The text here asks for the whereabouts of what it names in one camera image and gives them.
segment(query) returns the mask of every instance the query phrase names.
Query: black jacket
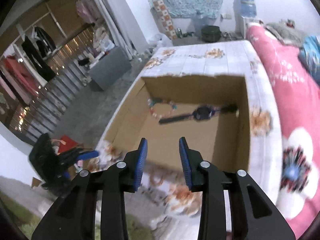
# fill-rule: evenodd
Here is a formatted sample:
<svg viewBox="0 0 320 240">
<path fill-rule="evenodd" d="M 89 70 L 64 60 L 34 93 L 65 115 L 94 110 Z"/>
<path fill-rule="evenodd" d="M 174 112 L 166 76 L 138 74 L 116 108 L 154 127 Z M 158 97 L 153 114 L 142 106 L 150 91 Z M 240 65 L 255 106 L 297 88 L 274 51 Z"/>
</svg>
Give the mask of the black jacket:
<svg viewBox="0 0 320 240">
<path fill-rule="evenodd" d="M 35 33 L 35 40 L 39 48 L 41 57 L 47 56 L 49 51 L 54 51 L 56 49 L 56 45 L 54 44 L 53 39 L 49 36 L 48 33 L 45 32 L 44 29 L 35 27 Z"/>
</svg>

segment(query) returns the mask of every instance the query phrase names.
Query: watch face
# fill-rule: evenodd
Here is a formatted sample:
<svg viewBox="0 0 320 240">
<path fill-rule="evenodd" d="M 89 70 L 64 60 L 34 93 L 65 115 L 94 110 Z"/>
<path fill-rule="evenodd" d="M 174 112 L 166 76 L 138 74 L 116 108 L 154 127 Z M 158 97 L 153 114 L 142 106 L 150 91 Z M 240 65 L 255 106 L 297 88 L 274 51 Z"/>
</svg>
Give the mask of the watch face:
<svg viewBox="0 0 320 240">
<path fill-rule="evenodd" d="M 196 120 L 207 120 L 212 115 L 212 108 L 209 106 L 200 106 L 193 112 L 193 117 Z"/>
</svg>

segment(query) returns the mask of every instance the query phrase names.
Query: beaded bracelet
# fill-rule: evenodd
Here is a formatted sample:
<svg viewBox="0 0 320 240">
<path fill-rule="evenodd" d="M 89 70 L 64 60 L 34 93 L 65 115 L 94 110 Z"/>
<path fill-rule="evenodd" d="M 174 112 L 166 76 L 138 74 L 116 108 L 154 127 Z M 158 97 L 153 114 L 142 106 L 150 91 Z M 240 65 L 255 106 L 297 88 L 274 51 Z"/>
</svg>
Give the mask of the beaded bracelet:
<svg viewBox="0 0 320 240">
<path fill-rule="evenodd" d="M 165 103 L 165 104 L 168 104 L 171 106 L 172 110 L 167 113 L 167 114 L 156 114 L 155 113 L 155 110 L 154 110 L 154 105 L 157 104 L 157 103 Z M 157 119 L 162 119 L 164 117 L 169 117 L 172 115 L 172 113 L 177 109 L 177 106 L 176 104 L 173 102 L 173 101 L 166 101 L 166 100 L 163 100 L 161 98 L 149 98 L 148 99 L 148 105 L 149 105 L 149 110 L 150 110 L 150 114 L 154 117 L 154 118 L 157 118 Z"/>
</svg>

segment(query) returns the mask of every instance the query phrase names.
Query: red object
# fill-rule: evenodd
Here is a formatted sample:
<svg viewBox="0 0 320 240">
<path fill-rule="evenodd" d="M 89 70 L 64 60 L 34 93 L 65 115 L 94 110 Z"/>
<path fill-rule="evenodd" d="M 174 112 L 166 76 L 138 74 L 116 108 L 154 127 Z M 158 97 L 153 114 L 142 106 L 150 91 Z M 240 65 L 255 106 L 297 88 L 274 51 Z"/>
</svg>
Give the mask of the red object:
<svg viewBox="0 0 320 240">
<path fill-rule="evenodd" d="M 5 58 L 4 62 L 10 74 L 12 76 L 15 76 L 17 80 L 19 80 L 20 83 L 26 88 L 27 91 L 29 91 L 32 95 L 36 96 L 36 81 L 33 78 L 33 76 L 31 76 L 26 67 L 12 56 Z"/>
<path fill-rule="evenodd" d="M 63 153 L 67 150 L 70 150 L 74 147 L 76 147 L 78 145 L 78 143 L 72 139 L 70 139 L 68 136 L 64 135 L 60 138 L 61 141 L 65 141 L 66 144 L 62 144 L 60 143 L 60 146 L 59 146 L 59 150 L 58 150 L 58 153 Z"/>
</svg>

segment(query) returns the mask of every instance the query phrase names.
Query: red clothing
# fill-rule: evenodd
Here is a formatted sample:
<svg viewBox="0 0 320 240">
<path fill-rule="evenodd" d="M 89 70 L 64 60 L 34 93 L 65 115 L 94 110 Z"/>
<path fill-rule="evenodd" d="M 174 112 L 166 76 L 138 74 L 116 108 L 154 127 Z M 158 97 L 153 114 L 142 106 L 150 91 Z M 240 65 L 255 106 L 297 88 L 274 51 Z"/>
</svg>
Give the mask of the red clothing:
<svg viewBox="0 0 320 240">
<path fill-rule="evenodd" d="M 36 96 L 36 81 L 26 67 L 11 56 L 5 58 L 4 62 L 10 74 L 16 77 L 16 79 L 26 88 L 28 92 Z"/>
</svg>

